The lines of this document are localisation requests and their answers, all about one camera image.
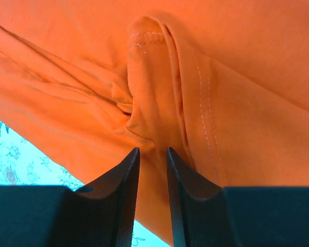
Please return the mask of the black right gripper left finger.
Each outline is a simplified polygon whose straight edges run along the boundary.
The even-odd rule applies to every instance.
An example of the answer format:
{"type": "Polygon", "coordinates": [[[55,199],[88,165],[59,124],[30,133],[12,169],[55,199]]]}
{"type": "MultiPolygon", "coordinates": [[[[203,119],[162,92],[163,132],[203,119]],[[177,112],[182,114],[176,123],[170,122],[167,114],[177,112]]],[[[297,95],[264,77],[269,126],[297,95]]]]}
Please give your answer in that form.
{"type": "Polygon", "coordinates": [[[131,246],[140,150],[92,182],[0,186],[0,246],[131,246]]]}

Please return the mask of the orange t shirt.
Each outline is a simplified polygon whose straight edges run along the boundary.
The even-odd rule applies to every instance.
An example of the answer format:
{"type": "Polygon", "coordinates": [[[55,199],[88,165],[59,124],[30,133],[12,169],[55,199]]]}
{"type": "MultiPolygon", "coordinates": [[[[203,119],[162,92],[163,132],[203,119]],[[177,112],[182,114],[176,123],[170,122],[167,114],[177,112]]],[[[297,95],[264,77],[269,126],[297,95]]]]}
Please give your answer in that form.
{"type": "Polygon", "coordinates": [[[172,147],[218,186],[309,186],[309,1],[0,1],[0,120],[88,183],[141,151],[173,243],[172,147]]]}

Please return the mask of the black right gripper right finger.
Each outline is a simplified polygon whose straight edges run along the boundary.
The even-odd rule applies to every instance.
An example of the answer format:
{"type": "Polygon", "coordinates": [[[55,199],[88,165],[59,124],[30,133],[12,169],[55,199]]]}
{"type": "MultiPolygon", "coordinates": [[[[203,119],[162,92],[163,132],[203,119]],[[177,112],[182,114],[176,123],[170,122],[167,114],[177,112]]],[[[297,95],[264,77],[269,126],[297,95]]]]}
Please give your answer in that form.
{"type": "Polygon", "coordinates": [[[219,187],[167,150],[174,246],[309,246],[309,187],[219,187]]]}

